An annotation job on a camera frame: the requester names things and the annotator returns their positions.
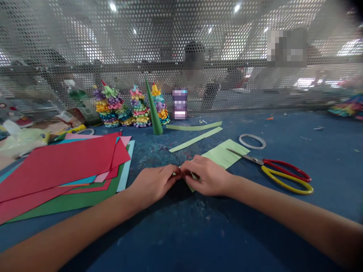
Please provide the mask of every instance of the green paper sheet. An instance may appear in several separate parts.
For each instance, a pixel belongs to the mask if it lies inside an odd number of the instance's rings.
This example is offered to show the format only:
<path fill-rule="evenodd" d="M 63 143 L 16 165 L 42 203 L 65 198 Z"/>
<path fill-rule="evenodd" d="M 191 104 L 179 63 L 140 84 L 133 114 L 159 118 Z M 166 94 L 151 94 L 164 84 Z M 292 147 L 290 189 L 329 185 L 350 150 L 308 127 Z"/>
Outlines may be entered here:
<path fill-rule="evenodd" d="M 37 216 L 49 215 L 53 213 L 66 212 L 69 210 L 75 210 L 94 206 L 107 198 L 113 196 L 116 193 L 118 183 L 121 178 L 121 173 L 124 168 L 124 164 L 121 164 L 118 169 L 117 177 L 113 178 L 111 184 L 106 191 L 61 195 L 56 197 L 42 205 L 13 218 L 9 222 L 15 222 L 19 220 L 25 220 Z"/>
<path fill-rule="evenodd" d="M 209 137 L 209 136 L 211 136 L 213 134 L 216 134 L 217 132 L 219 132 L 221 130 L 222 130 L 221 127 L 217 127 L 215 129 L 212 129 L 212 130 L 210 130 L 210 131 L 208 131 L 208 132 L 206 132 L 206 133 L 204 133 L 202 135 L 199 135 L 198 137 L 195 137 L 194 139 L 191 139 L 191 140 L 189 140 L 189 141 L 187 141 L 187 142 L 185 142 L 185 143 L 183 143 L 181 145 L 178 145 L 177 147 L 174 147 L 174 148 L 170 149 L 169 151 L 170 152 L 175 152 L 175 151 L 178 151 L 178 150 L 183 149 L 185 147 L 188 147 L 188 146 L 190 146 L 190 145 L 192 145 L 192 144 L 194 144 L 194 143 L 196 143 L 196 142 L 198 142 L 198 141 L 200 141 L 200 140 L 202 140 L 204 138 L 207 138 L 207 137 Z"/>
<path fill-rule="evenodd" d="M 199 131 L 199 130 L 205 130 L 205 129 L 212 128 L 212 127 L 219 127 L 221 125 L 222 125 L 222 121 L 204 125 L 204 126 L 194 126 L 194 127 L 166 125 L 166 128 L 175 129 L 175 130 Z"/>
<path fill-rule="evenodd" d="M 227 169 L 236 161 L 238 161 L 240 158 L 242 158 L 241 156 L 238 156 L 237 154 L 230 152 L 229 150 L 227 150 L 227 148 L 235 150 L 242 155 L 246 155 L 248 152 L 250 152 L 247 148 L 241 146 L 240 144 L 237 144 L 231 139 L 228 139 L 227 141 L 209 150 L 207 153 L 204 153 L 202 156 L 211 159 L 219 166 L 223 167 L 224 169 Z"/>

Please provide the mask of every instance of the stack of colored paper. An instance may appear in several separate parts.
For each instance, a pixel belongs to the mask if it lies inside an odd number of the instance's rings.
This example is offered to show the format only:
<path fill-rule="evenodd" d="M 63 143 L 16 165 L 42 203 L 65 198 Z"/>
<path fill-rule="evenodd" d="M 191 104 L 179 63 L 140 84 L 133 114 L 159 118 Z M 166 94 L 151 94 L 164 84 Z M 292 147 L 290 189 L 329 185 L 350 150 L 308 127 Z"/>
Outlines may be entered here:
<path fill-rule="evenodd" d="M 0 177 L 0 224 L 93 206 L 126 188 L 135 141 L 67 133 Z"/>

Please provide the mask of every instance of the scissors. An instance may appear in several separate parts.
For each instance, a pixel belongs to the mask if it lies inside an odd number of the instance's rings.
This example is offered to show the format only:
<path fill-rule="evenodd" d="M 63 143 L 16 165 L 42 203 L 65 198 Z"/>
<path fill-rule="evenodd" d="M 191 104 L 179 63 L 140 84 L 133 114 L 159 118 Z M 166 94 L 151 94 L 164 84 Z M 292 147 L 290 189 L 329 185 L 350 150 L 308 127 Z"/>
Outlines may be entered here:
<path fill-rule="evenodd" d="M 261 165 L 261 169 L 262 169 L 263 172 L 265 172 L 273 181 L 277 182 L 279 185 L 281 185 L 282 187 L 284 187 L 287 190 L 290 190 L 290 191 L 292 191 L 294 193 L 297 193 L 297 194 L 300 194 L 300 195 L 310 195 L 310 194 L 312 194 L 314 192 L 313 187 L 311 187 L 311 185 L 309 184 L 309 182 L 311 181 L 311 178 L 308 176 L 308 174 L 306 174 L 305 172 L 303 172 L 299 168 L 297 168 L 297 167 L 295 167 L 295 166 L 293 166 L 291 164 L 288 164 L 287 162 L 276 161 L 276 160 L 267 160 L 267 159 L 259 160 L 259 159 L 256 159 L 256 158 L 253 158 L 253 157 L 250 157 L 250 156 L 247 156 L 247 155 L 242 155 L 242 154 L 240 154 L 240 153 L 238 153 L 238 152 L 236 152 L 236 151 L 234 151 L 232 149 L 229 149 L 229 148 L 228 148 L 228 150 L 230 152 L 233 152 L 234 154 L 237 154 L 238 156 L 241 156 L 241 157 L 243 157 L 245 159 L 248 159 L 250 161 L 253 161 L 254 163 L 257 163 L 257 164 Z M 279 167 L 275 163 L 282 164 L 284 166 L 290 167 L 293 170 L 300 173 L 303 177 L 297 176 L 297 175 L 289 172 L 288 170 L 283 169 L 282 167 Z M 265 166 L 265 164 L 279 170 L 280 172 L 267 168 Z M 304 190 L 295 189 L 295 188 L 283 183 L 281 180 L 276 178 L 273 174 L 284 177 L 284 178 L 287 178 L 287 179 L 290 179 L 292 181 L 296 181 L 297 183 L 300 183 L 302 186 L 304 186 L 307 190 L 304 191 Z"/>

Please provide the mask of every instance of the perforated metal mesh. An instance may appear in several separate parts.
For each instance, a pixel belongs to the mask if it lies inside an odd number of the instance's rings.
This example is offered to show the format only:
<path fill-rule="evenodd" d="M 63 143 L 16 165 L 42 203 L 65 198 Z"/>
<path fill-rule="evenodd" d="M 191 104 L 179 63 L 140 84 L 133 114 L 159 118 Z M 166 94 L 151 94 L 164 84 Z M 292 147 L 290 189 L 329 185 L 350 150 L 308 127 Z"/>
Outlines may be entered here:
<path fill-rule="evenodd" d="M 333 103 L 362 86 L 362 25 L 345 1 L 1 0 L 0 92 L 26 113 L 103 79 L 188 88 L 188 112 Z M 307 67 L 266 67 L 270 30 L 307 32 Z"/>

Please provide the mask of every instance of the person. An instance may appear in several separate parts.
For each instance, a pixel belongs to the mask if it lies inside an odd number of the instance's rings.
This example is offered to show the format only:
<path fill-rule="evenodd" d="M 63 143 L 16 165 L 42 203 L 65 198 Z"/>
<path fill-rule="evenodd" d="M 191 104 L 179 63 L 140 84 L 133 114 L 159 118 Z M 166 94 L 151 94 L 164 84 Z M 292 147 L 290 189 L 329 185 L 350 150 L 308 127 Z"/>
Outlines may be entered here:
<path fill-rule="evenodd" d="M 234 198 L 272 217 L 343 268 L 356 269 L 361 261 L 359 223 L 234 176 L 195 155 L 180 169 L 175 165 L 143 169 L 126 190 L 4 251 L 0 271 L 59 270 L 100 236 L 160 200 L 180 178 L 203 195 Z"/>

